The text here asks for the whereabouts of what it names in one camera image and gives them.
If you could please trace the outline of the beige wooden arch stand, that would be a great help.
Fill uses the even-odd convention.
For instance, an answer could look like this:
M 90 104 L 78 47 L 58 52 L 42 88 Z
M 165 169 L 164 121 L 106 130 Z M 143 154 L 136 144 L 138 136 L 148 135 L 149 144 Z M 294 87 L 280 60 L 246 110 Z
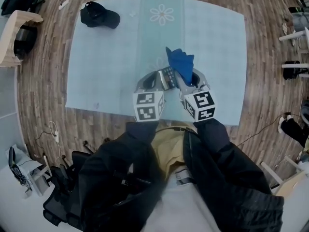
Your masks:
M 21 60 L 14 53 L 14 41 L 20 28 L 29 21 L 43 22 L 36 13 L 15 10 L 7 20 L 0 37 L 0 67 L 18 67 Z

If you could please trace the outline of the light wooden desk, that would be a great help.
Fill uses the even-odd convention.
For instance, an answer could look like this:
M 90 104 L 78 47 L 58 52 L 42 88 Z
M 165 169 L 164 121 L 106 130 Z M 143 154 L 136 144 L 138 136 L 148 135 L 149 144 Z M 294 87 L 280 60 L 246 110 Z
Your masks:
M 302 170 L 299 165 L 297 165 L 288 156 L 284 156 L 284 160 L 294 166 L 297 170 L 296 174 L 289 177 L 286 180 L 282 180 L 264 161 L 260 165 L 272 176 L 273 179 L 278 183 L 277 185 L 271 187 L 271 192 L 275 196 L 282 196 L 287 198 L 293 193 L 294 189 L 301 181 L 305 178 L 309 178 L 309 174 L 305 170 Z

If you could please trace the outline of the white desk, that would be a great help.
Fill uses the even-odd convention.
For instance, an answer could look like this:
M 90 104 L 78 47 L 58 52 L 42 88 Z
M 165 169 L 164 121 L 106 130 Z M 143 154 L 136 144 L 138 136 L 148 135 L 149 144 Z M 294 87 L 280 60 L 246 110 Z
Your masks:
M 286 40 L 299 40 L 302 37 L 306 39 L 306 47 L 304 49 L 301 49 L 299 46 L 296 47 L 299 62 L 301 61 L 301 57 L 303 54 L 309 54 L 309 29 L 305 27 L 303 31 L 291 33 L 285 36 L 281 36 L 279 38 L 279 41 L 283 42 Z

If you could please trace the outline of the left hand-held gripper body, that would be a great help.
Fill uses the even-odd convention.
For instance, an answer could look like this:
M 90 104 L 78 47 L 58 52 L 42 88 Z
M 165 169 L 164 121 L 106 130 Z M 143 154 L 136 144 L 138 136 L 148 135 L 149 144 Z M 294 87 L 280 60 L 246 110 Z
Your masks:
M 137 87 L 132 97 L 135 117 L 138 122 L 160 119 L 165 107 L 164 89 L 161 85 L 151 89 Z

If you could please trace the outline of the black mesh office chair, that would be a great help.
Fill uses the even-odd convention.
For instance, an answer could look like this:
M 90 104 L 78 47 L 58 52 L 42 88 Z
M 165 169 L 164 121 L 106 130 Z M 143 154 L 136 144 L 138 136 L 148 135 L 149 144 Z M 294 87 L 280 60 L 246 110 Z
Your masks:
M 54 189 L 43 203 L 43 216 L 55 226 L 63 222 L 82 230 L 78 174 L 88 156 L 88 153 L 73 151 L 71 166 L 61 164 L 59 167 L 51 167 L 52 177 L 48 181 L 54 185 Z

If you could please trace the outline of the black bin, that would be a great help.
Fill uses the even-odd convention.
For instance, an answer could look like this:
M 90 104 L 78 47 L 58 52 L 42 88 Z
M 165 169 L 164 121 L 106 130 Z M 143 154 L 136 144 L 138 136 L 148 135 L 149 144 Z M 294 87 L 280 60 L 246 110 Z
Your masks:
M 34 47 L 37 39 L 38 30 L 36 27 L 23 25 L 16 36 L 14 41 L 14 53 L 23 60 Z

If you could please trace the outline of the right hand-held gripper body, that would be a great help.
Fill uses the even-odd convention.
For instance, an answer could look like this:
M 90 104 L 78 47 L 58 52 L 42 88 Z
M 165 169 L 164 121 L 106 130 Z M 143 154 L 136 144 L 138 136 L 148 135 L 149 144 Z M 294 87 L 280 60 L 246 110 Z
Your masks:
M 216 104 L 210 87 L 203 83 L 196 86 L 178 84 L 181 103 L 195 122 L 205 121 L 214 117 Z

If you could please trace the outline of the black calculator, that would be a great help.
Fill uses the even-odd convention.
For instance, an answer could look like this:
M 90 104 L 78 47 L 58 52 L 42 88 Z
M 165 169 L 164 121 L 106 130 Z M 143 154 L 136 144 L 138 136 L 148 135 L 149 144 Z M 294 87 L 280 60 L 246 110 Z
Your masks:
M 172 67 L 165 67 L 158 71 L 164 91 L 178 88 L 175 71 Z

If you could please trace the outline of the small white side table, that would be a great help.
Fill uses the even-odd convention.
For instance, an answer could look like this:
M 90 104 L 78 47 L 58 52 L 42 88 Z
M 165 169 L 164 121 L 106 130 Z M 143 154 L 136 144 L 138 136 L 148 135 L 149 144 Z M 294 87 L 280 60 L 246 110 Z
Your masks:
M 26 188 L 26 195 L 36 194 L 42 196 L 49 188 L 47 179 L 51 177 L 48 166 L 40 164 L 31 159 L 24 151 L 16 145 L 6 151 L 8 166 L 15 179 Z

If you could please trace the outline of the black cap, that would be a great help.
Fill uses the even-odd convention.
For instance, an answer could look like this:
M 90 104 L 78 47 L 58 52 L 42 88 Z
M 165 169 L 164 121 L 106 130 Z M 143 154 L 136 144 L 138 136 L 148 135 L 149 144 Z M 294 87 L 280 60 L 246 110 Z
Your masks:
M 94 1 L 87 2 L 80 10 L 80 19 L 89 28 L 104 26 L 110 29 L 117 28 L 121 20 L 118 13 Z

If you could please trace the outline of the black bag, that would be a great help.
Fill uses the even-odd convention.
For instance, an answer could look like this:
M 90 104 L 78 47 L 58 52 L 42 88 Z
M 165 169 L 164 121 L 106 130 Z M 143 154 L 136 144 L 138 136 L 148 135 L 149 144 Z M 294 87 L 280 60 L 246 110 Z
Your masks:
M 281 65 L 283 78 L 285 80 L 296 79 L 297 77 L 309 78 L 309 64 L 299 61 L 286 61 Z

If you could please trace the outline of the person's khaki trousers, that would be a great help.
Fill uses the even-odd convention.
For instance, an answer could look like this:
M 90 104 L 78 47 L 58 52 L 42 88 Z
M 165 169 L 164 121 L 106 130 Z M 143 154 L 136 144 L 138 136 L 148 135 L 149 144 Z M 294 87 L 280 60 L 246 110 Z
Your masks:
M 196 133 L 188 126 L 173 126 L 159 129 L 151 143 L 165 181 L 174 173 L 186 170 L 183 157 L 184 136 L 186 132 Z

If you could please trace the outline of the light blue flowered tablecloth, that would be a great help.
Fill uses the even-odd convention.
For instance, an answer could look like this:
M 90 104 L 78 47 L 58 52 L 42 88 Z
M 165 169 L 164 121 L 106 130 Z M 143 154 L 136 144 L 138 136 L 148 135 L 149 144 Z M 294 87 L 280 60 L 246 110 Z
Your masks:
M 242 14 L 197 0 L 100 0 L 120 15 L 117 28 L 77 20 L 70 50 L 70 108 L 134 115 L 132 95 L 146 74 L 168 66 L 166 49 L 194 56 L 216 99 L 215 118 L 237 126 L 247 46 Z

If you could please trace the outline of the blue cloth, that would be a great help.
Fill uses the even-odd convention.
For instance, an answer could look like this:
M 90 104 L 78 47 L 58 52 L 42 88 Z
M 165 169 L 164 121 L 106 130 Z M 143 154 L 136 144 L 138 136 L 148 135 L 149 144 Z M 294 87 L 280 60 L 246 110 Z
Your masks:
M 176 70 L 183 78 L 184 82 L 189 86 L 192 83 L 194 55 L 187 55 L 181 49 L 171 51 L 166 47 L 169 66 Z

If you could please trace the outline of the person's white shirt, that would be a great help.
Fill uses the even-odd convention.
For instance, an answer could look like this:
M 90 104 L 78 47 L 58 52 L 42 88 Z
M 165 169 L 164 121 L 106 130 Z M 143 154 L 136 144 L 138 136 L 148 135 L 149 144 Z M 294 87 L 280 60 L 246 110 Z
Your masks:
M 186 166 L 178 167 L 141 232 L 221 232 Z

